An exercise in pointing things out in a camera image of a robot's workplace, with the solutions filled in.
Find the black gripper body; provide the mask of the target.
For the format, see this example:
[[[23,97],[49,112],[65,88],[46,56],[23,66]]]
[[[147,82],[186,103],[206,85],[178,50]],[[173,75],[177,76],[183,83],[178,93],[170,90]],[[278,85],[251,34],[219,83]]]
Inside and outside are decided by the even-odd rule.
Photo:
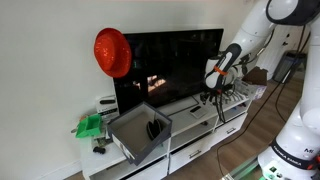
[[[203,92],[200,94],[200,100],[203,104],[205,104],[207,101],[211,102],[214,97],[217,97],[218,95],[222,95],[223,93],[227,93],[229,90],[234,89],[234,84],[224,85],[220,89],[210,89],[208,87],[205,87]]]

